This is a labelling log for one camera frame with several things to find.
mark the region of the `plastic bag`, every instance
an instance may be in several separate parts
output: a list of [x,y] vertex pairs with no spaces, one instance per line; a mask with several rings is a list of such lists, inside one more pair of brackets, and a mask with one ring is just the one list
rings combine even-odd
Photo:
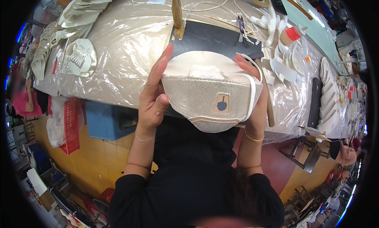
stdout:
[[52,147],[58,147],[66,143],[64,136],[64,103],[67,97],[52,96],[51,111],[46,122],[47,136]]

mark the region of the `plastic sheet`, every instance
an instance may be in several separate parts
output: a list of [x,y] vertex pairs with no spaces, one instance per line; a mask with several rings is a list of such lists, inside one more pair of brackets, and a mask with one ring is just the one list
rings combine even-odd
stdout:
[[[173,28],[171,14],[171,0],[165,4],[147,3],[149,0],[113,0],[97,19],[88,35],[96,49],[97,68],[89,78],[80,78],[70,74],[69,69],[60,67],[62,52],[58,47],[58,64],[56,73],[58,92],[65,96],[101,101],[109,104],[138,108],[138,96],[143,89],[149,71],[162,51],[168,44]],[[205,0],[181,0],[184,9],[191,9],[195,4]],[[225,0],[209,0],[221,4]],[[236,0],[237,5],[244,11],[245,26],[253,29],[253,37],[262,42],[268,38],[268,30],[248,22],[248,17],[260,18],[269,15],[267,8],[259,8],[250,3]],[[197,5],[196,9],[215,7],[211,4]],[[238,25],[237,15],[241,11],[228,0],[222,7],[200,12],[183,11],[183,17],[191,21],[204,22],[211,25],[238,31],[237,28],[225,23],[204,17],[208,16],[223,19]],[[265,74],[275,76],[272,72],[269,58],[274,57],[274,50],[278,43],[277,30],[270,47],[263,47],[265,58],[262,60]],[[306,126],[311,104],[311,83],[313,77],[319,78],[320,61],[323,57],[306,37],[297,40],[294,62],[304,72],[303,83],[297,81],[297,86],[284,81],[282,84],[275,76],[273,85],[269,85],[269,92],[273,101],[275,127],[266,126],[264,143],[281,142],[290,138],[304,135],[305,132],[298,125]]]

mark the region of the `pink shirt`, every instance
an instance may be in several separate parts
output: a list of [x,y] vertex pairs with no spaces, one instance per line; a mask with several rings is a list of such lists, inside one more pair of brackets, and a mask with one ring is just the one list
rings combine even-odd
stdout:
[[340,150],[335,158],[338,163],[341,165],[351,165],[357,160],[357,153],[353,148],[344,145],[342,150],[347,150],[348,155],[347,157],[343,157]]
[[43,114],[41,107],[38,105],[37,93],[35,91],[31,93],[31,97],[33,98],[34,110],[32,112],[26,112],[25,110],[26,104],[28,102],[28,92],[24,91],[23,93],[19,93],[16,96],[15,100],[12,102],[12,106],[14,107],[16,113],[18,113],[22,117],[34,117]]

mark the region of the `tape roll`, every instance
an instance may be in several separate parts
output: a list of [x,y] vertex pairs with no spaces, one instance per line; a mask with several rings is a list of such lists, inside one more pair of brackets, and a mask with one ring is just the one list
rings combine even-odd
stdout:
[[252,2],[260,7],[268,7],[270,5],[270,1],[269,0],[263,0],[263,1],[259,1],[259,0],[252,0]]

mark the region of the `gold bracelet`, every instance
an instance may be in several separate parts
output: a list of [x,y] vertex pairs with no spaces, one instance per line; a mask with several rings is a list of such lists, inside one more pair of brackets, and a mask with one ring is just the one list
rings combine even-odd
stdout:
[[265,138],[265,135],[263,134],[262,139],[260,139],[260,140],[253,139],[253,138],[251,138],[251,137],[248,135],[248,133],[246,132],[246,127],[244,127],[244,131],[245,131],[245,135],[246,135],[246,137],[249,138],[249,139],[252,140],[252,141],[259,142],[259,141],[263,141],[263,139]]

